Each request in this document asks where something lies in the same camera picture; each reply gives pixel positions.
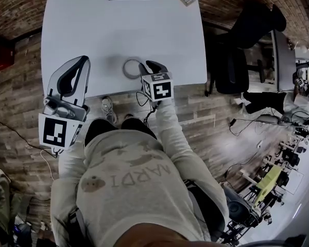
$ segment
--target white table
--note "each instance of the white table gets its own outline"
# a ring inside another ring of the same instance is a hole
[[[205,45],[198,3],[179,0],[47,0],[42,29],[44,92],[52,73],[86,55],[86,97],[136,91],[140,79],[122,73],[130,57],[167,66],[174,85],[205,83]]]

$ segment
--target black pants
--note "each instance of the black pants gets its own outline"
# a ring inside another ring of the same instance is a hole
[[[244,93],[244,98],[251,102],[246,106],[246,111],[250,114],[265,109],[274,108],[279,113],[284,114],[284,99],[286,93]]]
[[[122,124],[122,129],[137,130],[149,134],[153,138],[157,139],[156,135],[149,128],[147,128],[141,120],[137,118],[129,118],[125,120]],[[89,142],[93,140],[96,136],[114,130],[118,130],[118,128],[110,124],[107,120],[97,119],[93,121],[89,126],[84,145],[88,145]]]

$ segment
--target red object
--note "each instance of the red object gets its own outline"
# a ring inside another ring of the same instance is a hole
[[[0,70],[14,64],[14,44],[0,37]]]

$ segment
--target yellow object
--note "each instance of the yellow object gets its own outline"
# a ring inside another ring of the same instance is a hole
[[[262,178],[262,180],[257,183],[256,186],[261,189],[261,191],[255,200],[255,204],[257,204],[259,201],[263,201],[264,198],[270,193],[270,191],[272,191],[281,171],[282,169],[279,166],[273,165],[270,171],[264,176],[264,178]]]

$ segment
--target gray sweatshirt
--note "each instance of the gray sweatshirt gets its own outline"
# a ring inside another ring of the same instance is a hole
[[[188,145],[170,101],[161,103],[156,117],[161,143],[139,131],[116,130],[97,136],[85,149],[76,143],[60,156],[60,178],[51,193],[58,246],[67,238],[60,223],[76,207],[94,246],[113,246],[139,223],[167,227],[190,241],[205,240],[186,179],[205,188],[228,221],[225,194]]]

